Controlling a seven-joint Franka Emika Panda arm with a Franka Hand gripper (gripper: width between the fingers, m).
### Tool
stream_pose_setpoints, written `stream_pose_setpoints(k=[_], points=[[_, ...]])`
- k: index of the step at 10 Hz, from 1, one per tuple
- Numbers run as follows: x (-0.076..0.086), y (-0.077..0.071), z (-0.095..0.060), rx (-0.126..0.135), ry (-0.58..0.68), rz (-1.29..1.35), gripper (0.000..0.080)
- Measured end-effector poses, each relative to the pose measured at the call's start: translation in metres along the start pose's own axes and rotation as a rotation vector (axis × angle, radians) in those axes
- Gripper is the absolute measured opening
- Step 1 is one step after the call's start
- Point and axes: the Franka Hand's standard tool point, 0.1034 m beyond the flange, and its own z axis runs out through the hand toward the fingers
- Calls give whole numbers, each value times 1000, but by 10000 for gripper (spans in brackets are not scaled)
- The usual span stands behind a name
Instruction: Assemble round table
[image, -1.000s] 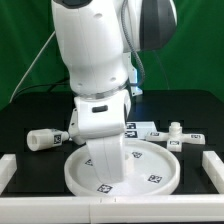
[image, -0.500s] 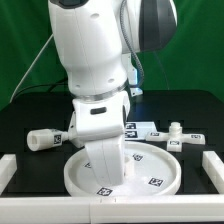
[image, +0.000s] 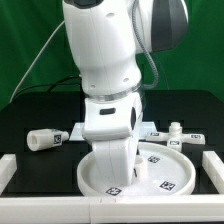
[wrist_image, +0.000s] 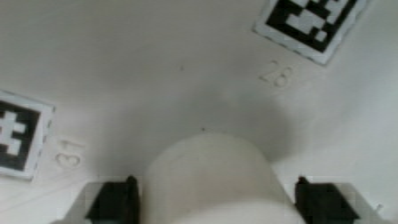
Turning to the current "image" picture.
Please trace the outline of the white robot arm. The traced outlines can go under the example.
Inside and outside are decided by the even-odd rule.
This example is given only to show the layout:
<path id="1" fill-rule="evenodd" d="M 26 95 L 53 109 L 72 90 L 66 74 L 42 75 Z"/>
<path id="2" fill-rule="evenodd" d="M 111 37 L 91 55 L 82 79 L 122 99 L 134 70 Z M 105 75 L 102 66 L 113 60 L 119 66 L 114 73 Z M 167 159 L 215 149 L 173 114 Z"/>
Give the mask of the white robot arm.
<path id="1" fill-rule="evenodd" d="M 85 98 L 83 138 L 103 180 L 131 183 L 143 116 L 135 56 L 176 47 L 187 32 L 184 0 L 62 0 Z"/>

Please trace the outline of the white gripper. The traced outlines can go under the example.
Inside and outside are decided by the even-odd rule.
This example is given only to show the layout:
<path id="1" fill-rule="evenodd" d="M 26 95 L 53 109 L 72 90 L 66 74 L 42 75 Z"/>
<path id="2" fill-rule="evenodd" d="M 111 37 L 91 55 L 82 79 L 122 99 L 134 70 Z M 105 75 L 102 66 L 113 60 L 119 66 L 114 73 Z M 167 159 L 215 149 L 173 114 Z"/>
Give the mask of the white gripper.
<path id="1" fill-rule="evenodd" d="M 131 184 L 137 145 L 137 137 L 92 143 L 97 168 L 104 181 L 113 186 Z"/>

